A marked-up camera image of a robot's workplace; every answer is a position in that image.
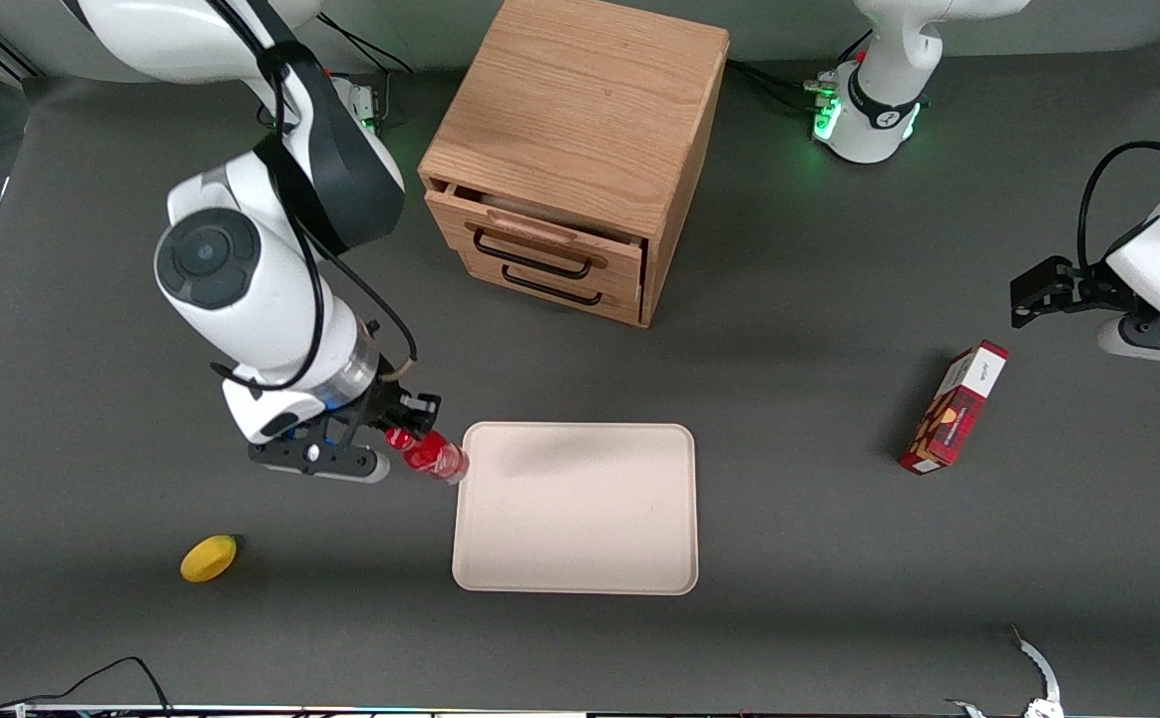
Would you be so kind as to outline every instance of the wooden top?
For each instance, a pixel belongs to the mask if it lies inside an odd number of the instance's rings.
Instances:
[[[657,237],[724,29],[597,0],[506,0],[420,173]]]

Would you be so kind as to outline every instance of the yellow lemon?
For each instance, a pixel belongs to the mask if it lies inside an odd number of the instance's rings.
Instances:
[[[191,583],[211,581],[233,564],[239,543],[230,536],[205,537],[181,560],[181,575]]]

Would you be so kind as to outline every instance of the drawer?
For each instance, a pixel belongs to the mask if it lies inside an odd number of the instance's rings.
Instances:
[[[488,208],[456,196],[454,189],[455,186],[449,186],[447,191],[429,190],[425,201],[447,245],[461,255],[479,255],[487,260],[480,266],[494,264],[498,274],[501,266],[508,266],[509,277],[529,277],[529,281],[544,277],[546,287],[563,287],[572,295],[586,298],[602,295],[640,305],[640,245],[625,245],[513,210]]]
[[[621,296],[606,295],[580,287],[579,282],[565,281],[556,274],[539,273],[528,267],[502,262],[478,252],[461,252],[459,259],[465,269],[479,281],[487,281],[525,295],[538,296],[572,310],[582,310],[601,317],[615,319],[617,322],[640,324],[640,304],[629,302]]]

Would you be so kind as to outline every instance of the white tray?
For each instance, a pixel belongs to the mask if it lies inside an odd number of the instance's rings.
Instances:
[[[469,590],[682,595],[698,579],[677,423],[476,423],[451,573]]]

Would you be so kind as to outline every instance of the black drawer handle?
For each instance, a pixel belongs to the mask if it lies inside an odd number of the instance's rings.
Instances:
[[[519,258],[519,255],[503,252],[502,249],[495,249],[493,246],[483,245],[483,231],[480,231],[480,229],[473,233],[473,246],[474,248],[478,248],[480,253],[488,255],[488,258],[522,264],[523,267],[535,269],[535,271],[553,274],[553,276],[565,277],[568,281],[582,281],[582,278],[588,277],[588,269],[593,268],[593,260],[583,260],[583,267],[572,271],[572,269],[553,267],[552,264],[545,264],[544,262],[536,262],[529,258]]]
[[[507,283],[515,283],[517,287],[525,287],[525,289],[534,289],[535,291],[543,291],[544,295],[557,296],[558,299],[566,299],[567,302],[574,302],[575,304],[583,304],[585,306],[596,306],[601,302],[601,292],[594,296],[593,299],[588,299],[585,296],[571,295],[570,291],[561,291],[560,289],[552,289],[552,287],[544,287],[543,283],[535,283],[534,281],[524,281],[521,277],[515,277],[513,274],[508,274],[508,264],[503,264],[501,269],[501,275],[503,281]]]

